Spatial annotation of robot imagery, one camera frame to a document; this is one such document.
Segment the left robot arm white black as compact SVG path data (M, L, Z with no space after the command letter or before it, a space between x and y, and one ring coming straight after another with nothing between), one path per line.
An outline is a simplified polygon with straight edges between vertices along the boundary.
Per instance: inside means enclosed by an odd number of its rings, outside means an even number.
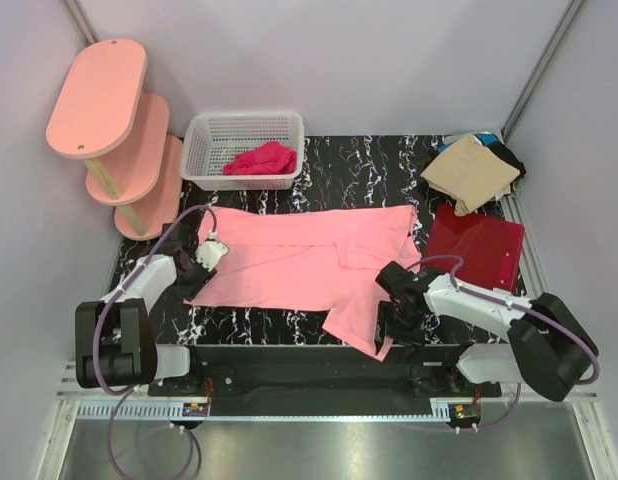
M159 349L150 322L154 305L171 287L182 299L194 299L216 275L227 253L215 227L199 238L186 225L165 224L156 245L112 291L76 308L80 387L120 395L127 387L156 380Z

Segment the light pink t shirt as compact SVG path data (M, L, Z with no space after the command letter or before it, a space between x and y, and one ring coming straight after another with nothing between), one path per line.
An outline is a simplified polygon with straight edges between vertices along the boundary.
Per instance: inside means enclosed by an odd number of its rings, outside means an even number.
M259 215L217 207L218 238L228 248L213 279L192 303L324 311L324 330L383 361L393 344L376 344L378 306L387 293L376 283L390 262L421 257L411 205Z

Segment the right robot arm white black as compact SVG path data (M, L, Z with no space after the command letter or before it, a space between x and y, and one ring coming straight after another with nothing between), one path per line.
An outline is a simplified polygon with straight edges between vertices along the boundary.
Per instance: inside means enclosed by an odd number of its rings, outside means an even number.
M425 258L408 267L392 261L376 282L388 298L378 306L376 340L391 340L412 350L424 345L424 322L450 317L490 332L497 344L463 347L443 384L465 396L478 384L526 384L536 394L563 401L577 385L600 375L599 350L566 304L544 292L536 299L488 290L458 278L461 257L444 271Z

